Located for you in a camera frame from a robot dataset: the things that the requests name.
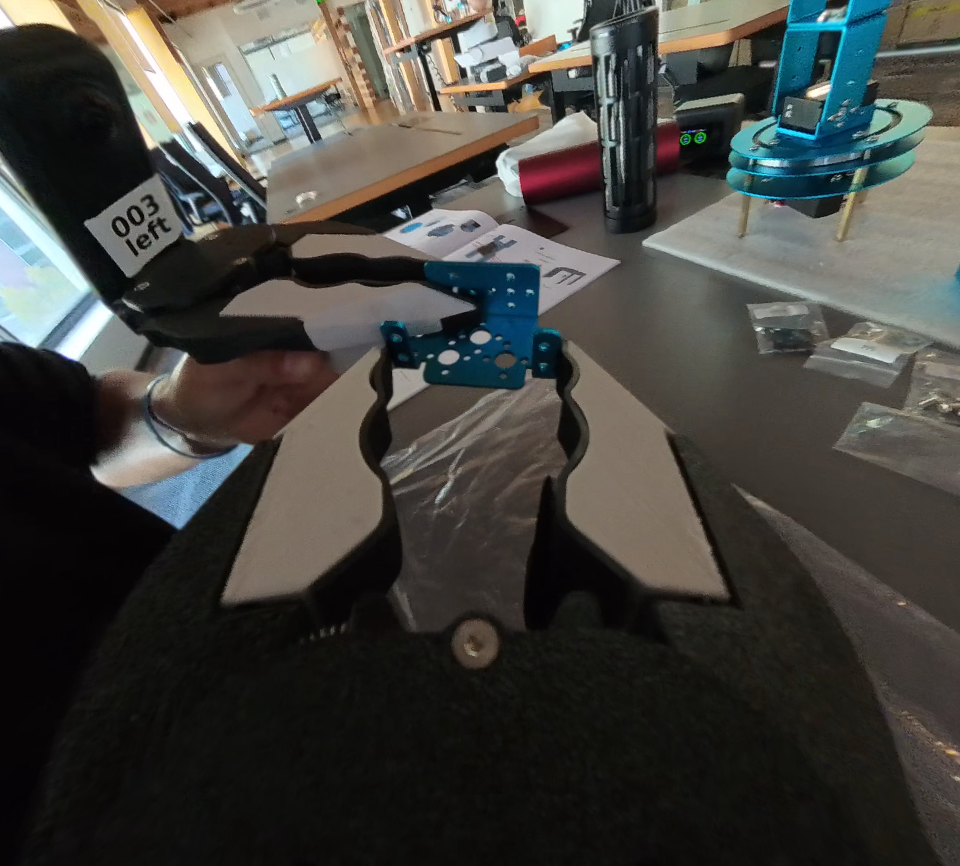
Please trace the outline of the black device green lights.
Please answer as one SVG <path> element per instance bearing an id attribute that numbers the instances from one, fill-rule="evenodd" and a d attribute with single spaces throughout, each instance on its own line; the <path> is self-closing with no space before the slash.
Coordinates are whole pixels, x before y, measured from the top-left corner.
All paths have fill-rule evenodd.
<path id="1" fill-rule="evenodd" d="M 746 114 L 746 97 L 734 92 L 688 100 L 674 106 L 678 127 L 678 165 L 691 173 L 729 168 L 731 141 Z"/>

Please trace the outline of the pile of small screw bags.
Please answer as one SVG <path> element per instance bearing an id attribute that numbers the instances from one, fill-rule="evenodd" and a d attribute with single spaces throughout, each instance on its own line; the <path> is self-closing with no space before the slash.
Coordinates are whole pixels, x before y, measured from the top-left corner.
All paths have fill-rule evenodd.
<path id="1" fill-rule="evenodd" d="M 875 387 L 906 379 L 900 407 L 863 402 L 834 449 L 958 496 L 958 351 L 874 320 L 831 336 L 821 305 L 808 300 L 751 303 L 747 312 L 762 355 L 801 355 L 813 372 Z"/>

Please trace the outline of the black patterned cylinder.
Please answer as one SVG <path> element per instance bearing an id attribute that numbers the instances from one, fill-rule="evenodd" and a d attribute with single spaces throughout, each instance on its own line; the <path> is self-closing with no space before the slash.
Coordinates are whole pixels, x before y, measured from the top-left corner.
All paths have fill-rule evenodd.
<path id="1" fill-rule="evenodd" d="M 589 34 L 606 229 L 657 219 L 659 9 L 619 16 Z"/>

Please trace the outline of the red metal cylinder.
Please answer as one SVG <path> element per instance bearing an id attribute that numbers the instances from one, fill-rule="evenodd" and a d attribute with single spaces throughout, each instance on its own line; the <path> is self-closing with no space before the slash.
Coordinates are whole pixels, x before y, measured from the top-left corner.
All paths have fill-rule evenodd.
<path id="1" fill-rule="evenodd" d="M 656 184 L 679 166 L 675 121 L 657 122 Z M 537 205 L 603 190 L 597 122 L 584 113 L 561 119 L 552 128 L 502 152 L 496 173 L 511 195 Z"/>

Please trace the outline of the tall side window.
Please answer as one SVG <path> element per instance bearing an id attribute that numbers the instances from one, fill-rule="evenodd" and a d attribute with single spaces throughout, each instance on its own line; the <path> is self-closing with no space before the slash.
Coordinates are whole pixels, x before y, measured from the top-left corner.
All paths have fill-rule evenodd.
<path id="1" fill-rule="evenodd" d="M 79 359 L 110 319 L 42 214 L 2 167 L 2 341 Z"/>

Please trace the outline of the person's left hand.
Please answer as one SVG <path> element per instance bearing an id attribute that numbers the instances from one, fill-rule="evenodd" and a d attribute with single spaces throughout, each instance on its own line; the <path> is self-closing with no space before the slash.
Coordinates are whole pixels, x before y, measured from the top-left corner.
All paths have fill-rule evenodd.
<path id="1" fill-rule="evenodd" d="M 322 352 L 278 350 L 219 364 L 185 357 L 170 375 L 154 411 L 211 447 L 272 439 L 340 377 Z"/>

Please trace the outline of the curved wooden office desk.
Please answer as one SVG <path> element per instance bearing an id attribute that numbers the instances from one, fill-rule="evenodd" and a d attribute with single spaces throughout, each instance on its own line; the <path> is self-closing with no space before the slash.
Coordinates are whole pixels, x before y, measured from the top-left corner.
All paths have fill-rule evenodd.
<path id="1" fill-rule="evenodd" d="M 789 0 L 708 0 L 663 11 L 658 22 L 658 56 L 667 92 L 696 83 L 701 64 L 724 69 L 734 44 L 786 20 Z M 593 56 L 589 41 L 540 59 L 531 75 L 546 81 L 554 121 L 583 107 L 592 116 Z"/>

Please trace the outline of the black office chair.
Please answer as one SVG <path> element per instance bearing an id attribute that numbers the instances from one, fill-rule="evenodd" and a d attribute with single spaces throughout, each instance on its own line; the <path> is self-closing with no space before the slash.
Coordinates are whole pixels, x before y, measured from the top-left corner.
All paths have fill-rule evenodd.
<path id="1" fill-rule="evenodd" d="M 150 150 L 186 230 L 214 223 L 227 226 L 264 224 L 264 182 L 250 173 L 203 124 L 189 122 L 186 136 L 173 137 Z"/>

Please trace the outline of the open instruction manual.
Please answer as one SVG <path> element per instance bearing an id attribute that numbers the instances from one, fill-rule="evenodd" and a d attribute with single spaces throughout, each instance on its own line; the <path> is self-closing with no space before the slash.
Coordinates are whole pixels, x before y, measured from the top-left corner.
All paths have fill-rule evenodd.
<path id="1" fill-rule="evenodd" d="M 583 252 L 514 224 L 499 224 L 478 210 L 433 210 L 386 232 L 438 261 L 535 264 L 540 272 L 539 313 L 618 266 L 618 260 Z M 390 409 L 426 390 L 419 369 L 393 368 Z"/>

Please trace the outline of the blue metal bracket large holes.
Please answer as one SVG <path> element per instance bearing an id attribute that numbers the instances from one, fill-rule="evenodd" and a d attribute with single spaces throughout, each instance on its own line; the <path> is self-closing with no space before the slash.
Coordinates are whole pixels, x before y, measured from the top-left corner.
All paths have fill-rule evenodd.
<path id="1" fill-rule="evenodd" d="M 541 271 L 530 263 L 426 261 L 388 273 L 417 291 L 449 294 L 462 312 L 447 312 L 438 331 L 415 332 L 415 321 L 390 317 L 380 325 L 395 368 L 422 371 L 428 384 L 486 389 L 522 388 L 554 380 L 565 341 L 539 325 Z"/>

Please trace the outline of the person's black sweater torso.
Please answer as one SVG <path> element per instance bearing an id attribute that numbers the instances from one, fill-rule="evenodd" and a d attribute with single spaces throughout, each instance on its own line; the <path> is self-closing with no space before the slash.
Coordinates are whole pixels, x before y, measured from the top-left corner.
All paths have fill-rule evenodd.
<path id="1" fill-rule="evenodd" d="M 1 466 L 1 857 L 14 864 L 79 677 L 175 527 L 12 439 Z"/>

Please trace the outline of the person's left forearm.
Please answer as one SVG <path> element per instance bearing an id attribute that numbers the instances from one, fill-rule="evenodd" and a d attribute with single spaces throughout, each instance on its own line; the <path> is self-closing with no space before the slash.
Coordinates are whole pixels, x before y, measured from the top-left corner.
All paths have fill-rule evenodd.
<path id="1" fill-rule="evenodd" d="M 90 475 L 121 489 L 190 470 L 148 425 L 147 373 L 115 370 L 101 377 L 58 353 L 23 344 L 1 346 L 2 450 Z"/>

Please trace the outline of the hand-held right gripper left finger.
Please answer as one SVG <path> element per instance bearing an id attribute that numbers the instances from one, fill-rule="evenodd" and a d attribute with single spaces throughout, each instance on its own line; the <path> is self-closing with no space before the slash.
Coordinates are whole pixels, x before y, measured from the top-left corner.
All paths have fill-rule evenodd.
<path id="1" fill-rule="evenodd" d="M 281 432 L 220 598 L 226 610 L 387 605 L 402 535 L 381 460 L 390 357 L 372 348 Z"/>

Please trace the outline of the large clear plastic bag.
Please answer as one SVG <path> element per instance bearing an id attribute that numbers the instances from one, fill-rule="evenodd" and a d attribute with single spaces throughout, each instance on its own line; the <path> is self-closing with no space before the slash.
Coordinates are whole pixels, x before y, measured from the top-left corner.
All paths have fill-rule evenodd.
<path id="1" fill-rule="evenodd" d="M 395 594 L 414 631 L 438 630 L 474 608 L 522 627 L 542 488 L 566 460 L 552 381 L 474 395 L 461 415 L 382 463 L 404 541 Z M 841 621 L 894 734 L 931 843 L 943 864 L 958 864 L 958 633 L 792 518 L 743 498 L 813 575 Z"/>

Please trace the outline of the dark grey desk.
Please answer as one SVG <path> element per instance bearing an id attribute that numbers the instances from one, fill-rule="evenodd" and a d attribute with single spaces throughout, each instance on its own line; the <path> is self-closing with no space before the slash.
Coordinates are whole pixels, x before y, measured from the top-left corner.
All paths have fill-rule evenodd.
<path id="1" fill-rule="evenodd" d="M 859 404 L 882 389 L 760 356 L 746 305 L 761 286 L 643 246 L 719 201 L 717 179 L 661 185 L 653 229 L 610 233 L 596 193 L 529 210 L 490 180 L 441 197 L 620 261 L 546 315 L 686 436 L 780 531 L 796 534 L 857 648 L 881 681 L 923 821 L 958 864 L 958 497 L 834 450 Z"/>

